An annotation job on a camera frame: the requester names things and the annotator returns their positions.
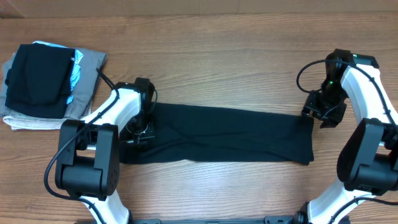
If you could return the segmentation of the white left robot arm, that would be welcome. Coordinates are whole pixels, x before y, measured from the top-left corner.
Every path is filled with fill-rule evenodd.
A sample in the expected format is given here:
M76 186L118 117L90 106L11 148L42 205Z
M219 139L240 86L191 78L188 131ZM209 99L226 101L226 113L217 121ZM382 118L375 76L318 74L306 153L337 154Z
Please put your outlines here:
M63 122L49 166L55 168L57 188L67 192L67 199L83 203L95 223L132 223L116 190L120 148L142 150L154 138L156 90L146 78L111 88L110 97L93 114Z

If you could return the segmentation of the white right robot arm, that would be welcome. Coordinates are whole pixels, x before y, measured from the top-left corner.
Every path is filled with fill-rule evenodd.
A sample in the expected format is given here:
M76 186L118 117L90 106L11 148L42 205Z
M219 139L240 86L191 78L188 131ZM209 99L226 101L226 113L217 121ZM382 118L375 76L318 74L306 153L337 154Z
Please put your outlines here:
M397 111L381 83L373 56L336 49L322 60L326 78L308 92L302 115L334 128L350 100L357 127L340 152L337 178L318 198L305 203L292 223L349 223L348 214L363 202L397 190Z

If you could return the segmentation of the black t-shirt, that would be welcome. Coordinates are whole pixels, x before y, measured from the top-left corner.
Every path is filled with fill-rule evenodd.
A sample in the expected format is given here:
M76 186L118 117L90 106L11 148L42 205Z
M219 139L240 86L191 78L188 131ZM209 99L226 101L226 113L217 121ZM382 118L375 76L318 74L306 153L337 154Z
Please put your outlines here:
M204 106L159 103L154 138L144 148L120 144L124 164L285 162L314 160L313 119Z

